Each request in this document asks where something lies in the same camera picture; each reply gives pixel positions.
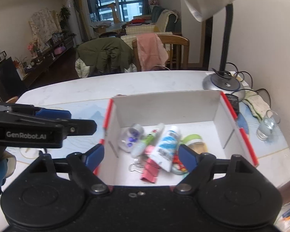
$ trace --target desk lamp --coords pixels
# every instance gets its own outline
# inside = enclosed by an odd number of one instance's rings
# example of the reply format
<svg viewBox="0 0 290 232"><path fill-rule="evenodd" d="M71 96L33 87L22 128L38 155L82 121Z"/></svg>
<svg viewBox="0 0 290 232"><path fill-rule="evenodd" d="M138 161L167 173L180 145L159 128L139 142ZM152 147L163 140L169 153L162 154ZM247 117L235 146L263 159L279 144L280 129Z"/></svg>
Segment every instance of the desk lamp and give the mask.
<svg viewBox="0 0 290 232"><path fill-rule="evenodd" d="M184 0L191 14L200 22L212 17L224 7L226 8L226 20L219 71L216 71L213 68L215 73L208 75L203 80L202 85L204 90L221 90L225 93L239 90L238 92L235 92L234 95L238 96L239 101L241 101L245 97L245 91L241 90L244 89L242 83L234 78L230 72L225 71L233 20L233 1L234 0Z"/></svg>

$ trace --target glass of water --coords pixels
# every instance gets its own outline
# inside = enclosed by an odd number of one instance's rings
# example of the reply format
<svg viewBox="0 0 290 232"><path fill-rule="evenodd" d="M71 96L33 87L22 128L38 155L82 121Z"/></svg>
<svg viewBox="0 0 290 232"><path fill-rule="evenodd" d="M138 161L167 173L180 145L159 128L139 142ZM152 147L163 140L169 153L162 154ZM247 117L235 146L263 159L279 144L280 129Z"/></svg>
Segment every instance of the glass of water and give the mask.
<svg viewBox="0 0 290 232"><path fill-rule="evenodd" d="M272 110L267 110L259 125L259 128L257 129L257 137L260 140L266 140L272 135L274 128L279 124L279 122L280 118L278 114Z"/></svg>

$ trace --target silver lamp base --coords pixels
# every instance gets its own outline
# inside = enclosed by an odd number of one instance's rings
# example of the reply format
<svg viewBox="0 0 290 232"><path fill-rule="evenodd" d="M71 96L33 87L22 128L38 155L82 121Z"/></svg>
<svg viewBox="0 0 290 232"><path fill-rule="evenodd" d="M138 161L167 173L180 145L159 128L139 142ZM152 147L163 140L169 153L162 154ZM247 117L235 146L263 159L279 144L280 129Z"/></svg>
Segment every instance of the silver lamp base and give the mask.
<svg viewBox="0 0 290 232"><path fill-rule="evenodd" d="M240 83L235 77L226 79L218 76L216 73L206 76L202 82L202 86L204 90L221 90L224 93L229 94L236 90L244 89L242 83ZM238 97L239 101L242 101L245 97L245 90L240 90L233 94Z"/></svg>

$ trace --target sofa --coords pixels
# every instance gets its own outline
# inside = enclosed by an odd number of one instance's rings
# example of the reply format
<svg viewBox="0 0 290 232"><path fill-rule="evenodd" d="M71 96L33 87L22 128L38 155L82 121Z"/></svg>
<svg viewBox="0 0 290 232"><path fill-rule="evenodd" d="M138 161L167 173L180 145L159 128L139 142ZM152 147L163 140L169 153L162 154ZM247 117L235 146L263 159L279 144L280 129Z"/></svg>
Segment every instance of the sofa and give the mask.
<svg viewBox="0 0 290 232"><path fill-rule="evenodd" d="M127 26L126 34L135 35L150 32L181 32L182 26L178 15L168 9L154 6L151 15L142 15L134 17L145 18L150 24L143 24L138 26Z"/></svg>

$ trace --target red cloth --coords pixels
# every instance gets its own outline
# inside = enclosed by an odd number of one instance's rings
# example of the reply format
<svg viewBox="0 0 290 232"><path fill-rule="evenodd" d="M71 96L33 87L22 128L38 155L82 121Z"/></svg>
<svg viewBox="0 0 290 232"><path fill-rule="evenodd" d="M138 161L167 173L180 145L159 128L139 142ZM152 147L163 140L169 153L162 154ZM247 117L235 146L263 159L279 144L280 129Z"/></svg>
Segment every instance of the red cloth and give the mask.
<svg viewBox="0 0 290 232"><path fill-rule="evenodd" d="M143 22L145 22L145 19L144 18L132 19L130 22L131 23L143 23Z"/></svg>

